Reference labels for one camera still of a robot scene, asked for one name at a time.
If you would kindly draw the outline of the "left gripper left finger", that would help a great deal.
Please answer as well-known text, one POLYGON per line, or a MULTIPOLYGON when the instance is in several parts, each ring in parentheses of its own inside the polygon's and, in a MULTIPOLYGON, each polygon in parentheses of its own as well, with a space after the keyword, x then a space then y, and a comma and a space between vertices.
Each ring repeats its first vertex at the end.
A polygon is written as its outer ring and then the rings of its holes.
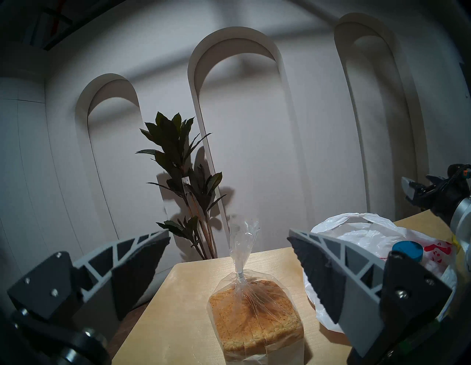
POLYGON ((74 263, 68 252, 58 251, 12 285, 8 296, 16 309, 41 320, 64 320, 109 287, 106 296, 123 320, 153 281, 169 243, 164 229, 108 243, 74 263))

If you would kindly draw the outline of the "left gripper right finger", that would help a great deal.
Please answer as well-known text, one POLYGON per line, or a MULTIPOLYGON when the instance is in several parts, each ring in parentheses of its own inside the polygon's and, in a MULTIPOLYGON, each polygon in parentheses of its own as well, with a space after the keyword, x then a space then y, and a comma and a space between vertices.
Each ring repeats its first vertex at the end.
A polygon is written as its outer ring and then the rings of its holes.
POLYGON ((406 254, 386 261, 348 241, 295 229, 290 242, 349 358, 406 358, 440 327, 452 289, 406 254))

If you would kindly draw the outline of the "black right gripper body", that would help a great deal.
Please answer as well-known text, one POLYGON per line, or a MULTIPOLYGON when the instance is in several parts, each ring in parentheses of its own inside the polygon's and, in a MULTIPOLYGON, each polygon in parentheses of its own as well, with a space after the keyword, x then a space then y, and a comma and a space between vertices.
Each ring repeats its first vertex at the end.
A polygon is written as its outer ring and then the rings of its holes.
POLYGON ((451 164, 448 178, 440 185, 434 185, 431 212, 450 225, 460 202, 470 196, 470 164, 451 164))

